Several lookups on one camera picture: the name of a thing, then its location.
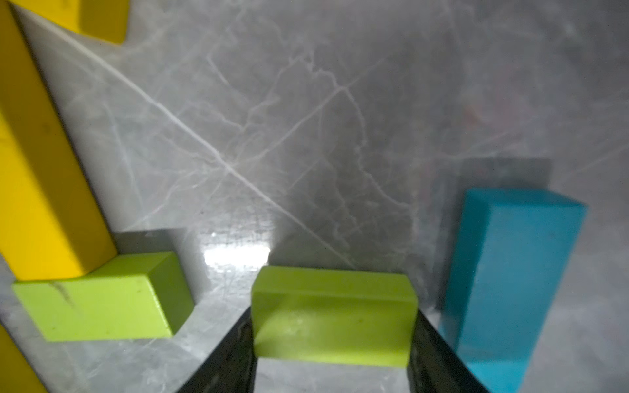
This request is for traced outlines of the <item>yellow block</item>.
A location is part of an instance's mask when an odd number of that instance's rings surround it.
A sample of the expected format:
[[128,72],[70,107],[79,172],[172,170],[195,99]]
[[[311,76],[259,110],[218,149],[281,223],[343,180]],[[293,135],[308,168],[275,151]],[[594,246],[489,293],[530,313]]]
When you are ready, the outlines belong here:
[[12,0],[69,31],[112,44],[126,38],[129,0]]
[[4,327],[1,327],[0,360],[1,392],[48,392]]
[[8,2],[1,3],[1,255],[20,281],[79,278],[117,255]]

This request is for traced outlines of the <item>teal block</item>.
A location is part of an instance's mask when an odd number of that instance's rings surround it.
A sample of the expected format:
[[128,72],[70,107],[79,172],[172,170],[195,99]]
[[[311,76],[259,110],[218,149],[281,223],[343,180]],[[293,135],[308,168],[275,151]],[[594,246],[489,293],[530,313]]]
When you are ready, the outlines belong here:
[[465,193],[440,331],[489,392],[516,392],[587,206],[545,189]]

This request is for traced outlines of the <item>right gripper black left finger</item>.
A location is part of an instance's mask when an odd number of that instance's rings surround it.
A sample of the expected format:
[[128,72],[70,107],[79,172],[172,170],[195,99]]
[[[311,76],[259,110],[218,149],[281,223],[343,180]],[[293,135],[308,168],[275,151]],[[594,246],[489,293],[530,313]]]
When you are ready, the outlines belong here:
[[247,308],[178,392],[253,392],[256,374],[252,315]]

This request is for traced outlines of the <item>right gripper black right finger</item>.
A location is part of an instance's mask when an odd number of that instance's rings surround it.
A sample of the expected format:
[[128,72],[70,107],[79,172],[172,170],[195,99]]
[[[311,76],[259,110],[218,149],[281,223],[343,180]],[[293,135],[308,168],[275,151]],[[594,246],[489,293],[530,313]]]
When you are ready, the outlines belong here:
[[416,393],[488,393],[464,362],[419,310],[407,368],[410,391]]

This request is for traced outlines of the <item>light green block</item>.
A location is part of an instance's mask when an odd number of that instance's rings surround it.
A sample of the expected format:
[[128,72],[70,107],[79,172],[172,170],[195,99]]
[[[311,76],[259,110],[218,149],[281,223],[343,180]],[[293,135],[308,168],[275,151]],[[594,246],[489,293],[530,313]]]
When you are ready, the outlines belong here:
[[194,308],[174,252],[118,255],[81,278],[12,289],[48,342],[170,338]]

